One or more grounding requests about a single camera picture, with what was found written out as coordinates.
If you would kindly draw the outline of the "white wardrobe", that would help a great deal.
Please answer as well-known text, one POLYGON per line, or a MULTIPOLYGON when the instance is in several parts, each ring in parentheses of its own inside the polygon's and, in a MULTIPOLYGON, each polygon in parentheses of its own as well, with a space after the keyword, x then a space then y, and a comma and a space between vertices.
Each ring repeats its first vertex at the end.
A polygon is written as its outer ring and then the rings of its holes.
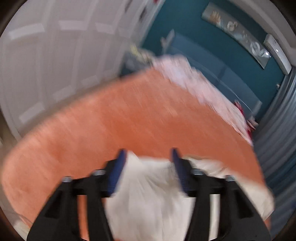
POLYGON ((119 75, 163 1, 1 1, 1 110, 16 139, 60 102, 119 75))

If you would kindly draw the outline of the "white air conditioner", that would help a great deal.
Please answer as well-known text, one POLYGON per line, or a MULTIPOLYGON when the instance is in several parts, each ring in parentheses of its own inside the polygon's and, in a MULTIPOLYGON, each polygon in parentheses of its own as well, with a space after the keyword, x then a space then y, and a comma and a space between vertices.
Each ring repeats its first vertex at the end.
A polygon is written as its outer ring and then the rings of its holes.
POLYGON ((284 75, 289 75, 292 65, 276 39, 271 34, 267 34, 264 44, 269 49, 284 75))

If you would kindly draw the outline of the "orange plush bed blanket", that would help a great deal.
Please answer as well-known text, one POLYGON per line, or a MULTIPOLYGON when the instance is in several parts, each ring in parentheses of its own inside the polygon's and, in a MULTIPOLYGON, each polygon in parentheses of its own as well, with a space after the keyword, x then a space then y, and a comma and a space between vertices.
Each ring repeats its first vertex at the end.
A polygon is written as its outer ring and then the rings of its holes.
MULTIPOLYGON (((173 148, 183 159, 216 160, 265 184, 253 146, 210 106, 150 69, 79 99, 27 134, 4 162, 3 188, 31 228, 65 176, 88 177, 121 149, 173 163, 173 148)), ((81 240, 90 240, 86 203, 78 196, 81 240)))

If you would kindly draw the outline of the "bedside table with clutter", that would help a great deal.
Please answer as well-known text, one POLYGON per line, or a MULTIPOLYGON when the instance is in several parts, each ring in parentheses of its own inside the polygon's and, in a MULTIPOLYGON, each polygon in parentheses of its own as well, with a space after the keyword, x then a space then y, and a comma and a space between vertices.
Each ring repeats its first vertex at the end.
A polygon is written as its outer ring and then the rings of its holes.
POLYGON ((130 44, 123 56, 120 76, 125 76, 147 69, 152 66, 155 54, 149 50, 142 49, 135 44, 130 44))

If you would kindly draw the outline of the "grey blue curtain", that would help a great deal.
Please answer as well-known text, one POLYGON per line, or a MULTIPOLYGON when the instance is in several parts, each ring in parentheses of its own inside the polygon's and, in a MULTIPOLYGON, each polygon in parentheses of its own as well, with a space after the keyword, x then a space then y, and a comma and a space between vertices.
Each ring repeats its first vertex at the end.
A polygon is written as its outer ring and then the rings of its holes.
POLYGON ((275 197, 271 237, 295 217, 295 68, 287 75, 254 133, 254 149, 275 197))

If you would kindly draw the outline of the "framed wall picture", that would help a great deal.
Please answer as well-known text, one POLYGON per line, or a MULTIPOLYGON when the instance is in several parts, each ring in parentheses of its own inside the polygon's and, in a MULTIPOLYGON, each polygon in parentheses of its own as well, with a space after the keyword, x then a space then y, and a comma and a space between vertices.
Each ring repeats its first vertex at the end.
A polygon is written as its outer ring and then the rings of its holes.
POLYGON ((203 11, 202 19, 236 40, 265 69, 271 57, 267 49, 238 20, 210 2, 203 11))

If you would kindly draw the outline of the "blue upholstered headboard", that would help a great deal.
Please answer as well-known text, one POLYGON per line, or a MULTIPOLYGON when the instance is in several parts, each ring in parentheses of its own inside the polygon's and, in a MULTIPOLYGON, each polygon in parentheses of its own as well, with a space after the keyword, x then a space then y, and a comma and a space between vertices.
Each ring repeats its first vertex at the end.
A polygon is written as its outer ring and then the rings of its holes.
POLYGON ((224 62, 189 38, 171 30, 161 40, 163 54, 182 55, 191 67, 199 70, 227 99, 238 101, 245 118, 256 117, 262 102, 224 62))

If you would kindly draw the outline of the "pink floral quilt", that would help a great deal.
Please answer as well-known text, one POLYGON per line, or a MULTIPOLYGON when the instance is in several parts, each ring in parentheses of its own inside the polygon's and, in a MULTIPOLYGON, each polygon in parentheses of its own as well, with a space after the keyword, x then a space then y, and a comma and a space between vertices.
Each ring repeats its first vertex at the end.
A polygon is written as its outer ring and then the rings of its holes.
POLYGON ((247 133, 245 118, 234 105, 234 101, 227 99, 199 70, 192 67, 182 55, 165 55, 154 58, 153 67, 172 83, 187 90, 196 97, 201 104, 210 106, 227 124, 243 137, 248 144, 253 145, 247 133))

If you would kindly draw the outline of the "cream white padded coat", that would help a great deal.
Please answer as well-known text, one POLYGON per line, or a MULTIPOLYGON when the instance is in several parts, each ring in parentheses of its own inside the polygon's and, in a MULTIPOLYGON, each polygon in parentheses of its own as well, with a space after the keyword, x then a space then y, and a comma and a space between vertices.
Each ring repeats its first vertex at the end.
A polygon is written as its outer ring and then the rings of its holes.
MULTIPOLYGON (((243 177, 222 164, 197 156, 185 156, 207 175, 233 175, 256 207, 263 221, 273 213, 275 202, 265 184, 243 177)), ((114 239, 184 240, 195 199, 186 197, 175 167, 168 159, 139 157, 128 151, 115 194, 107 198, 105 212, 114 239)))

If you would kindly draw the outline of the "red cloth on bed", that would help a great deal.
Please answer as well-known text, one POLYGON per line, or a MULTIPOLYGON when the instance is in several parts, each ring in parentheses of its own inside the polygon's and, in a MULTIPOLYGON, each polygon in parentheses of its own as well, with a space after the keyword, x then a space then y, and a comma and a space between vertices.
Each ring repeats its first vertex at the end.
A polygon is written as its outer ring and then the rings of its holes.
POLYGON ((249 137, 252 139, 252 134, 256 130, 256 128, 258 127, 258 123, 256 122, 256 120, 255 120, 255 118, 253 116, 251 116, 250 118, 246 117, 246 115, 245 115, 245 113, 243 111, 243 108, 242 108, 241 104, 239 103, 239 101, 234 100, 234 105, 240 110, 240 112, 244 116, 245 122, 246 122, 246 125, 247 125, 247 128, 246 128, 247 133, 248 133, 249 137))

